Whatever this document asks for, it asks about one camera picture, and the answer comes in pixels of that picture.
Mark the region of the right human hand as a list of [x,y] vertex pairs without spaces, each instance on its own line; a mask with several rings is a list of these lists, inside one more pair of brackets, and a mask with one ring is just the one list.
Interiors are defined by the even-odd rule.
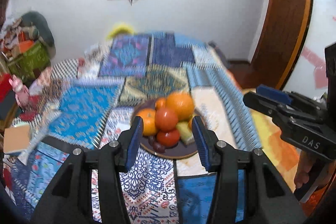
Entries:
[[316,158],[313,155],[305,151],[300,152],[298,167],[294,177],[296,189],[301,188],[304,184],[309,182],[309,172],[315,161]]

